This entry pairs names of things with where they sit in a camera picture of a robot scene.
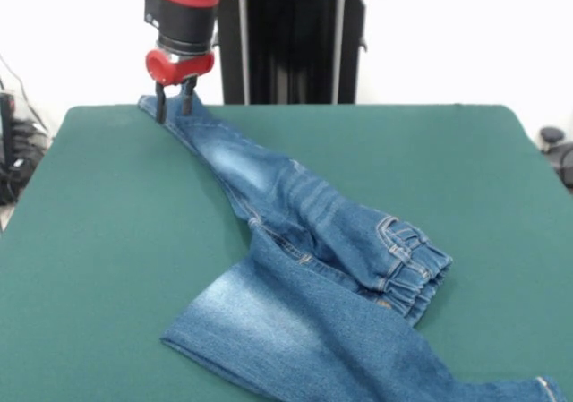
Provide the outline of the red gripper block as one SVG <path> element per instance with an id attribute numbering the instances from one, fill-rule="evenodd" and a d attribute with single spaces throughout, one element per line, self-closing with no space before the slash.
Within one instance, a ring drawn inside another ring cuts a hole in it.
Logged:
<path id="1" fill-rule="evenodd" d="M 214 54 L 194 56 L 178 62 L 172 62 L 165 52 L 160 49 L 150 50 L 145 58 L 146 69 L 156 82 L 155 93 L 156 121 L 164 123 L 167 118 L 164 85 L 182 84 L 182 114 L 192 112 L 192 98 L 197 85 L 198 76 L 208 73 L 214 65 Z"/>

